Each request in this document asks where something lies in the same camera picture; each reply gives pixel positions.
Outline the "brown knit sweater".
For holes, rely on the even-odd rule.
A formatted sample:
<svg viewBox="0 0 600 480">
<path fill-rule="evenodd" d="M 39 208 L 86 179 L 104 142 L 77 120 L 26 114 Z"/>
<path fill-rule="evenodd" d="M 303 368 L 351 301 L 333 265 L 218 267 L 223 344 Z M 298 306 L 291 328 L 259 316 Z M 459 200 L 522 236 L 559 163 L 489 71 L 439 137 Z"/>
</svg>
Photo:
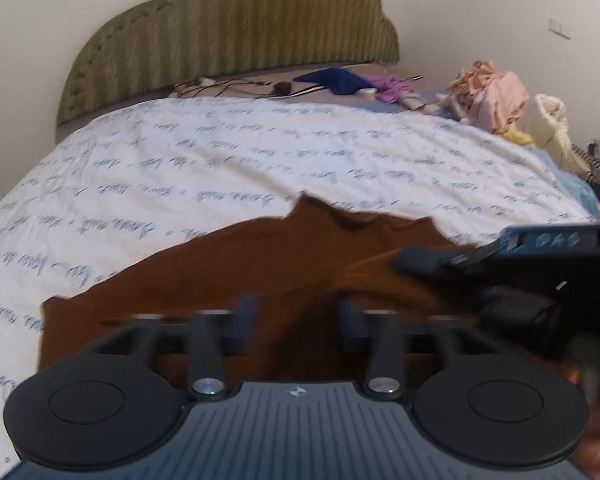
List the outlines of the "brown knit sweater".
<svg viewBox="0 0 600 480">
<path fill-rule="evenodd" d="M 40 367 L 72 356 L 137 314 L 185 318 L 259 299 L 245 353 L 225 362 L 230 382 L 348 380 L 362 361 L 339 341 L 337 304 L 393 310 L 410 321 L 452 312 L 422 282 L 396 273 L 408 245 L 446 249 L 429 219 L 347 212 L 305 195 L 283 218 L 228 226 L 157 252 L 71 298 L 43 304 Z"/>
</svg>

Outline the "yellow cloth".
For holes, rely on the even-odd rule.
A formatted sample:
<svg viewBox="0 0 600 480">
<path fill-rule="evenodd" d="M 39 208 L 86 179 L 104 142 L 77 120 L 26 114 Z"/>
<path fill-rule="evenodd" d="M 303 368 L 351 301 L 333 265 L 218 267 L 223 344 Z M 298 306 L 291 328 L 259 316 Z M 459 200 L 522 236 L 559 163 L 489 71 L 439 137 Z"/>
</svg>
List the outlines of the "yellow cloth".
<svg viewBox="0 0 600 480">
<path fill-rule="evenodd" d="M 519 146 L 535 146 L 532 136 L 519 130 L 515 124 L 511 124 L 507 128 L 498 130 L 496 134 L 501 138 Z"/>
</svg>

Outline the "cream fluffy garment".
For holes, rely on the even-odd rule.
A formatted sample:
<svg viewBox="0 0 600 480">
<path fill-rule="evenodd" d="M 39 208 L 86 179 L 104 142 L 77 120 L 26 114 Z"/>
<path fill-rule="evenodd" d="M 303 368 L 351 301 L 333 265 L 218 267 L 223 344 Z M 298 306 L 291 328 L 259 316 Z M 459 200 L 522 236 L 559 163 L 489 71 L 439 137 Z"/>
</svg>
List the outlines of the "cream fluffy garment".
<svg viewBox="0 0 600 480">
<path fill-rule="evenodd" d="M 561 99 L 546 94 L 534 96 L 526 107 L 524 130 L 559 169 L 580 178 L 588 175 L 588 164 L 572 147 L 567 109 Z"/>
</svg>

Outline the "purple garment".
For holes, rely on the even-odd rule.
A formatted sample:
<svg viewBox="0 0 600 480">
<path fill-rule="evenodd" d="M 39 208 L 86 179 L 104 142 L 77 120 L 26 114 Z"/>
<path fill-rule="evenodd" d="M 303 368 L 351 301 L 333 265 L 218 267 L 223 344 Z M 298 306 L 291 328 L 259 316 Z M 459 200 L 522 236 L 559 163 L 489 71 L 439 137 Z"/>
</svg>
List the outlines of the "purple garment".
<svg viewBox="0 0 600 480">
<path fill-rule="evenodd" d="M 404 98 L 415 94 L 415 90 L 398 76 L 363 75 L 362 78 L 376 89 L 376 99 L 386 104 L 401 103 Z"/>
</svg>

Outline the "pink crumpled garment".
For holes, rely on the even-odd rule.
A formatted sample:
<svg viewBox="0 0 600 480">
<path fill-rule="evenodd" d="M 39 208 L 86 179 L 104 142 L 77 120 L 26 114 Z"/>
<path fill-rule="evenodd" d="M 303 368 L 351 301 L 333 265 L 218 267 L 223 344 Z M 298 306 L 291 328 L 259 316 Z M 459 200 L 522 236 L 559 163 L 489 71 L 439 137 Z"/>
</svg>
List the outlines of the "pink crumpled garment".
<svg viewBox="0 0 600 480">
<path fill-rule="evenodd" d="M 446 95 L 460 107 L 469 125 L 490 133 L 516 122 L 529 101 L 529 93 L 515 73 L 501 72 L 486 61 L 463 68 Z"/>
</svg>

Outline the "dark blue garment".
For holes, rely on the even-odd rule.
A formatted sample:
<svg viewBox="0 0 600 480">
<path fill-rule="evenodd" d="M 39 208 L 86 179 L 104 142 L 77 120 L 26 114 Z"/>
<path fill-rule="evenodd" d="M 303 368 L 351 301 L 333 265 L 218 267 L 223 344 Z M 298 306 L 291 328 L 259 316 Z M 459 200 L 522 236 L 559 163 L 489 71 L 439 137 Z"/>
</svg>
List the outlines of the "dark blue garment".
<svg viewBox="0 0 600 480">
<path fill-rule="evenodd" d="M 360 90 L 373 89 L 368 80 L 340 67 L 323 68 L 294 77 L 293 82 L 309 84 L 310 90 L 328 90 L 336 96 L 353 96 Z"/>
</svg>

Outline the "white script-print duvet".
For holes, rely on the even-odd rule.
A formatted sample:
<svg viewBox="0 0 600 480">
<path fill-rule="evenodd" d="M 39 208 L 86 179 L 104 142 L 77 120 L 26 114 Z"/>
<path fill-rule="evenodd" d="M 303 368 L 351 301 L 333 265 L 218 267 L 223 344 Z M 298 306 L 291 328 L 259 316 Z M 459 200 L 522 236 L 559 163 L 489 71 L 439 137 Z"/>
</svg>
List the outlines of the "white script-print duvet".
<svg viewBox="0 0 600 480">
<path fill-rule="evenodd" d="M 304 192 L 429 217 L 459 243 L 600 218 L 591 189 L 545 152 L 439 117 L 229 98 L 100 116 L 0 201 L 0 477 L 16 463 L 3 406 L 38 364 L 47 298 L 231 224 L 283 217 Z"/>
</svg>

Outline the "olive padded headboard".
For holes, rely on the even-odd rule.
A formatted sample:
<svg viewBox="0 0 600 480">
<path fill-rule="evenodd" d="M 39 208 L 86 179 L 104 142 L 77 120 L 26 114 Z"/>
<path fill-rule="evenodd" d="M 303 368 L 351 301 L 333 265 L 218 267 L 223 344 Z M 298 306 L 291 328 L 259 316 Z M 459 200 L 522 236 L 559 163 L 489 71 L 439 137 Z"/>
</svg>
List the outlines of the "olive padded headboard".
<svg viewBox="0 0 600 480">
<path fill-rule="evenodd" d="M 200 76 L 399 60 L 398 34 L 381 0 L 148 0 L 84 44 L 56 122 Z"/>
</svg>

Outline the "white wall switch right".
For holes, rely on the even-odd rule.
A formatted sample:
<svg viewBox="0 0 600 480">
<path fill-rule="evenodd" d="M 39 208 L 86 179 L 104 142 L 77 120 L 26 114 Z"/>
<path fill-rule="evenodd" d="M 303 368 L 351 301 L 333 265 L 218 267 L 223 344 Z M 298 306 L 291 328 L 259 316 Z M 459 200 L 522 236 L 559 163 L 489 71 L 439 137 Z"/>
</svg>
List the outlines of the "white wall switch right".
<svg viewBox="0 0 600 480">
<path fill-rule="evenodd" d="M 550 32 L 559 37 L 562 37 L 567 40 L 570 40 L 572 38 L 572 32 L 569 26 L 554 20 L 554 18 L 550 18 L 548 20 L 547 28 Z"/>
</svg>

